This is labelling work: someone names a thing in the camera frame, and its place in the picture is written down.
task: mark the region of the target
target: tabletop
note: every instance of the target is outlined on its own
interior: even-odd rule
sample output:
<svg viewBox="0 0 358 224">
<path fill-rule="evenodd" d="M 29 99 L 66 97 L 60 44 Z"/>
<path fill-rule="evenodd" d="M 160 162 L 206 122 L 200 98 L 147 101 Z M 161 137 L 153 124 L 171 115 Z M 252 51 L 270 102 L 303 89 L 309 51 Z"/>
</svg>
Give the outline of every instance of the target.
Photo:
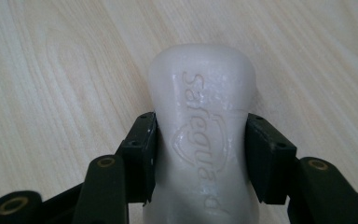
<svg viewBox="0 0 358 224">
<path fill-rule="evenodd" d="M 153 58 L 184 43 L 245 53 L 250 112 L 358 191 L 358 1 L 0 1 L 0 197 L 82 182 L 153 110 Z M 288 223 L 286 207 L 260 205 L 260 223 Z"/>
</svg>

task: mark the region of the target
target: light wood grain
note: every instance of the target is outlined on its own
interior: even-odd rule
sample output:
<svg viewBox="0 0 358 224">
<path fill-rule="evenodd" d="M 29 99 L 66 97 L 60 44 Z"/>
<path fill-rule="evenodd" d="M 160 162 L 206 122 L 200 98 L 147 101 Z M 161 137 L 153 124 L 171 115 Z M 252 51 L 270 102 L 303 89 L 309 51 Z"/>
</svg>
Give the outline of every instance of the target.
<svg viewBox="0 0 358 224">
<path fill-rule="evenodd" d="M 358 1 L 0 1 L 0 197 L 80 183 L 153 110 L 148 66 L 181 43 L 247 54 L 252 112 L 358 190 Z M 262 205 L 260 223 L 288 223 L 285 208 Z"/>
</svg>

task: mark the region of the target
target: wooden surface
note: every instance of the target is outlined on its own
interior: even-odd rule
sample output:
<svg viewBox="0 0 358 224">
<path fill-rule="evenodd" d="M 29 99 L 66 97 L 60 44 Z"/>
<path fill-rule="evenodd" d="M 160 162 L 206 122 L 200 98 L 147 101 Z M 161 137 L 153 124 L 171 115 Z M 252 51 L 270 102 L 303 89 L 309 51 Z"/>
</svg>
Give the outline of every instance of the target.
<svg viewBox="0 0 358 224">
<path fill-rule="evenodd" d="M 80 183 L 153 110 L 148 66 L 181 43 L 247 54 L 252 112 L 358 190 L 358 1 L 0 1 L 0 197 Z M 260 213 L 288 223 L 284 207 Z"/>
</svg>

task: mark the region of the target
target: soap bar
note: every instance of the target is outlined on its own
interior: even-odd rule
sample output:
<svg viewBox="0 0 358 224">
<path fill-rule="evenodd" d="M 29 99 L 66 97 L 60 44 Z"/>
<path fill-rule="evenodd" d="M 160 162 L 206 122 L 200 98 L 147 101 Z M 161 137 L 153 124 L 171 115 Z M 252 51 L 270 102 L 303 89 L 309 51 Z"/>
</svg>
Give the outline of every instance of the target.
<svg viewBox="0 0 358 224">
<path fill-rule="evenodd" d="M 158 126 L 156 187 L 145 224 L 254 224 L 244 132 L 255 70 L 240 51 L 187 44 L 152 62 L 148 88 Z"/>
</svg>

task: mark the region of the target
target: white soap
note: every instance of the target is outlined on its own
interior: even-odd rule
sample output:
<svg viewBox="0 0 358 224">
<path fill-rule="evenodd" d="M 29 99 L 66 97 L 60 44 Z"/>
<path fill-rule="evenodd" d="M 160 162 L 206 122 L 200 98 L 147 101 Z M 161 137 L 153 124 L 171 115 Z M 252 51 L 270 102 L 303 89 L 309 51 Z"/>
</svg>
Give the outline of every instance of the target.
<svg viewBox="0 0 358 224">
<path fill-rule="evenodd" d="M 145 224 L 254 224 L 244 130 L 255 71 L 238 50 L 190 44 L 162 51 L 148 87 L 157 114 L 156 187 Z"/>
</svg>

